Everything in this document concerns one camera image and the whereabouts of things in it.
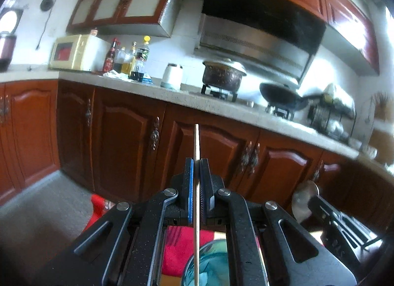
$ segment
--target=chopstick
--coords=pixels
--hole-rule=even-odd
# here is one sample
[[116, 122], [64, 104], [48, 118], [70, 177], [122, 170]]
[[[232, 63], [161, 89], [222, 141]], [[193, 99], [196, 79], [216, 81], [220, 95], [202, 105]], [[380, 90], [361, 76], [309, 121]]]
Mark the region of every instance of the chopstick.
[[194, 228], [194, 286], [199, 286], [200, 277], [200, 134], [194, 125], [193, 167], [193, 228]]

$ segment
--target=metal screw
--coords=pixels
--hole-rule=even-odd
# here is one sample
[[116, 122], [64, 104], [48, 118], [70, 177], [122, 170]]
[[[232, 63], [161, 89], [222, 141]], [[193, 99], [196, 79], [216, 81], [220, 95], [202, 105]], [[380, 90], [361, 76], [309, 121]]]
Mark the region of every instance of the metal screw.
[[128, 210], [129, 209], [129, 203], [128, 202], [120, 202], [116, 205], [117, 210]]
[[221, 196], [229, 196], [230, 195], [230, 191], [227, 188], [221, 188], [219, 190], [219, 195], [221, 195]]
[[164, 195], [166, 195], [168, 197], [173, 197], [173, 196], [175, 196], [176, 193], [177, 193], [177, 190], [174, 188], [166, 188], [164, 190]]
[[273, 201], [265, 202], [265, 208], [269, 210], [275, 210], [278, 208], [278, 204]]

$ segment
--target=gray floor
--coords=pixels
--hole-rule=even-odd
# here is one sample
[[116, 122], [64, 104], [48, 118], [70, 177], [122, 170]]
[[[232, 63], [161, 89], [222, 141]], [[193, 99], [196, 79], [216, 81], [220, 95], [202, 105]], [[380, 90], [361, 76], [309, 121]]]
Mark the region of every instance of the gray floor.
[[0, 251], [30, 282], [84, 229], [91, 193], [57, 171], [0, 207]]

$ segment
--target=round black wall object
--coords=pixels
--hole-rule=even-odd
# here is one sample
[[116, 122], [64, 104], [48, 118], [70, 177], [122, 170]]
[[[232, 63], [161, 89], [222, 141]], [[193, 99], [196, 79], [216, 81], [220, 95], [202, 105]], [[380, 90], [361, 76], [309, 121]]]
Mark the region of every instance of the round black wall object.
[[48, 10], [50, 10], [52, 8], [53, 4], [54, 4], [53, 0], [43, 0], [41, 2], [40, 9], [43, 12], [47, 12]]

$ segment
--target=range hood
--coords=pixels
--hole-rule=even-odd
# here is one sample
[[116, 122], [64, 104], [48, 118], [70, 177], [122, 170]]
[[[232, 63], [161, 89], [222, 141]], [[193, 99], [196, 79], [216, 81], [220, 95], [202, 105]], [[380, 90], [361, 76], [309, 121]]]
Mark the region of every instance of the range hood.
[[197, 48], [297, 89], [325, 29], [288, 0], [204, 0]]

